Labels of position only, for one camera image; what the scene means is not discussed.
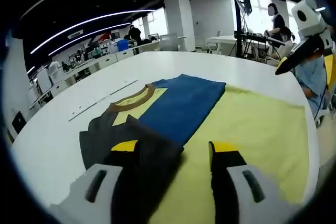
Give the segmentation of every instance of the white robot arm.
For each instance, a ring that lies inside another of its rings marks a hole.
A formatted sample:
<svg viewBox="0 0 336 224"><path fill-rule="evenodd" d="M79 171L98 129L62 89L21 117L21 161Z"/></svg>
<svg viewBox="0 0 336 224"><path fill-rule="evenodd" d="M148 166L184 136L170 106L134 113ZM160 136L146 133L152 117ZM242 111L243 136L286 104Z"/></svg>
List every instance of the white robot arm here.
<svg viewBox="0 0 336 224"><path fill-rule="evenodd" d="M332 40L327 24L319 12L316 12L315 0L301 0L292 9L299 28L301 42L290 54L282 59L276 75L286 73L310 57L318 48L324 48L324 56L331 54Z"/></svg>

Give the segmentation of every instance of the office room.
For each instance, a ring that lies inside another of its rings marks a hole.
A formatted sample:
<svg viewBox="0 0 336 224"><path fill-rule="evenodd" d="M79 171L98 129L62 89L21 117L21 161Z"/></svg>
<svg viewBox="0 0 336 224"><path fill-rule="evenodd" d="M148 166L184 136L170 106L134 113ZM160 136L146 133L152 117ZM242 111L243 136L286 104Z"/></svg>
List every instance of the office room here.
<svg viewBox="0 0 336 224"><path fill-rule="evenodd" d="M5 5L4 216L19 220L25 208L26 220L47 223L218 224L332 215L332 0Z"/></svg>

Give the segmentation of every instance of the white table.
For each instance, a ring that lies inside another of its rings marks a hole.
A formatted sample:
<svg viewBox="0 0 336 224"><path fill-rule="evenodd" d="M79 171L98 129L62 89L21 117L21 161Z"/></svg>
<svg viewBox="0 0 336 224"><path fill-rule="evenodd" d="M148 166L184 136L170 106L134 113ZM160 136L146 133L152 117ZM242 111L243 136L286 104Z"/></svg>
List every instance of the white table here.
<svg viewBox="0 0 336 224"><path fill-rule="evenodd" d="M234 44L236 43L237 39L234 35L226 35L226 36L218 36L218 37L212 37L207 40L207 43L216 43L217 44L217 50L216 54L220 55L222 51L222 44L229 44L232 47L234 47ZM259 48L265 48L265 44L257 41L251 42L253 45ZM271 45L267 42L266 48L270 48Z"/></svg>
<svg viewBox="0 0 336 224"><path fill-rule="evenodd" d="M100 116L111 102L132 95L144 84L182 73L213 81L224 81L272 98L304 105L309 146L309 176L303 201L313 195L318 178L317 131L308 101L292 73L274 75L275 68L234 57L194 52L144 52L112 64L74 84L47 103L26 124L13 147L14 160L28 187L43 206L60 203L70 184L86 170L82 161L79 132ZM68 122L69 111L138 79Z"/></svg>

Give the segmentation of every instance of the white pillar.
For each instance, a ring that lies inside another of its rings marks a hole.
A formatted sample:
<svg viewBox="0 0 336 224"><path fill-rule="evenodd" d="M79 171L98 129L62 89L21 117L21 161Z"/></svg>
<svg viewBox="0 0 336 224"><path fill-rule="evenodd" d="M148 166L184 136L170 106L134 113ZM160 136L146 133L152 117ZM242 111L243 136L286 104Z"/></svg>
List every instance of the white pillar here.
<svg viewBox="0 0 336 224"><path fill-rule="evenodd" d="M9 51L3 69L3 115L5 125L16 138L17 133L12 126L15 115L21 111L22 116L28 120L35 111L29 110L28 90L30 88L27 75L23 42L21 39L9 37Z"/></svg>
<svg viewBox="0 0 336 224"><path fill-rule="evenodd" d="M271 0L271 1L277 6L279 14L281 14L281 16L284 18L285 25L289 28L289 16L286 1L282 0Z"/></svg>
<svg viewBox="0 0 336 224"><path fill-rule="evenodd" d="M195 51L193 16L189 0L164 0L166 20L170 34L185 36L187 51Z"/></svg>
<svg viewBox="0 0 336 224"><path fill-rule="evenodd" d="M142 18L142 22L143 22L143 29L145 31L145 37L148 38L150 32L149 32L149 24L148 24L148 17L145 16Z"/></svg>

